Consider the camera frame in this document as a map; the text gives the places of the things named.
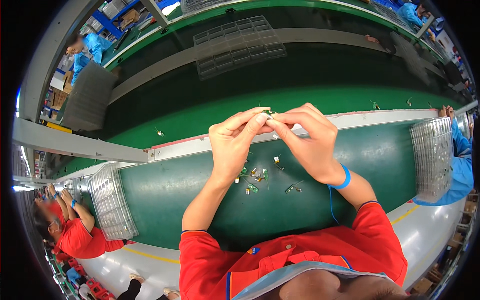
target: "hand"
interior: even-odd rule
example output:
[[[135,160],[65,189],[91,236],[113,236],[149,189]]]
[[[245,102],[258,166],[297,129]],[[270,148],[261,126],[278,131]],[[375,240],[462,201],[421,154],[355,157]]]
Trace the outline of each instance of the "hand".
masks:
[[[272,115],[267,125],[273,128],[315,180],[332,185],[345,181],[345,171],[333,158],[337,127],[312,104],[306,103],[282,114]],[[299,138],[286,124],[300,124],[310,138]]]
[[[211,179],[229,186],[243,169],[250,144],[255,135],[272,132],[265,125],[267,107],[239,112],[222,123],[210,126],[208,136],[212,145],[213,171]]]
[[[47,191],[50,192],[50,194],[52,195],[52,197],[55,196],[56,191],[55,191],[55,187],[53,186],[53,184],[49,184],[49,185],[45,188],[45,193],[46,193]]]
[[[60,196],[68,206],[72,206],[72,195],[66,189],[60,191]]]

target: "worker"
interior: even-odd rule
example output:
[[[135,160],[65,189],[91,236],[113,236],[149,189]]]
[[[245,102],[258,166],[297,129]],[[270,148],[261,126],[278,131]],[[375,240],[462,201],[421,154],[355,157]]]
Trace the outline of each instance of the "worker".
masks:
[[[33,216],[34,225],[42,238],[55,242],[64,253],[73,258],[95,258],[134,243],[129,240],[105,240],[102,231],[94,227],[92,214],[78,204],[67,190],[60,191],[60,195],[78,214],[78,218],[62,225],[56,214],[37,205],[33,207]]]
[[[182,220],[181,298],[426,299],[402,289],[408,263],[372,187],[333,158],[336,126],[310,103],[281,114],[267,115],[266,109],[252,108],[209,129],[212,174]],[[290,130],[296,123],[309,138]],[[207,230],[243,168],[252,139],[273,130],[305,170],[319,184],[337,189],[357,216],[352,228],[287,235],[252,245],[246,253],[223,251]]]
[[[135,300],[138,293],[140,293],[140,288],[142,287],[142,283],[144,283],[145,278],[134,273],[130,273],[129,278],[130,284],[128,285],[128,290],[121,293],[117,299],[115,299],[114,297],[110,297],[109,300]],[[180,300],[180,292],[178,292],[177,290],[164,288],[163,292],[165,293],[165,295],[160,296],[156,300]]]
[[[93,60],[97,64],[102,62],[102,53],[107,50],[112,43],[106,39],[99,37],[95,33],[87,34],[87,36],[81,34],[71,34],[67,38],[67,54],[73,54],[74,67],[72,86],[77,80],[77,76],[80,71]]]
[[[425,9],[425,4],[422,2],[420,2],[418,6],[407,2],[403,4],[396,13],[411,24],[417,25],[420,28],[427,23],[428,18],[432,15]],[[427,29],[427,36],[432,42],[435,41],[435,34],[430,28]]]
[[[438,116],[449,117],[452,123],[454,144],[454,157],[451,164],[452,181],[450,189],[435,203],[420,201],[417,200],[417,197],[414,197],[413,202],[420,205],[441,206],[452,204],[463,199],[473,190],[472,139],[467,139],[458,129],[458,123],[451,106],[442,106]],[[473,127],[469,126],[469,128],[470,133],[473,133]]]

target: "blue uniform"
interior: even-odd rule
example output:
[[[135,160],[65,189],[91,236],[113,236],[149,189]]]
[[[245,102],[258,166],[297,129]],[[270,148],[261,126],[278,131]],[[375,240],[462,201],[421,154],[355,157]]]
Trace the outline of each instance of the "blue uniform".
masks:
[[[102,53],[107,50],[112,43],[106,39],[99,37],[95,33],[90,33],[84,38],[84,44],[88,47],[88,51],[93,55],[92,60],[98,64],[102,62]],[[90,59],[83,53],[74,55],[75,66],[73,68],[72,85],[77,80],[80,71],[88,64]]]
[[[409,21],[412,24],[415,24],[417,26],[422,27],[423,22],[419,18],[417,14],[417,6],[413,3],[405,3],[398,9],[396,13],[398,13],[401,17],[403,17],[405,20]]]
[[[452,137],[455,143],[458,157],[452,161],[452,185],[450,189],[436,203],[418,201],[413,202],[419,205],[441,206],[447,205],[464,198],[473,189],[472,171],[472,142],[462,135],[456,119],[452,122]]]

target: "black pants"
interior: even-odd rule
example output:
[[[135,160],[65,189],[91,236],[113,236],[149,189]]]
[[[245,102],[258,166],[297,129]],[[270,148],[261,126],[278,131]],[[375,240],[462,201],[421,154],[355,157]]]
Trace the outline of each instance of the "black pants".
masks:
[[[138,293],[140,293],[140,288],[142,284],[137,279],[130,280],[130,285],[128,286],[128,290],[123,292],[120,296],[118,296],[117,300],[134,300],[137,297]],[[168,300],[165,295],[162,295],[157,300]]]

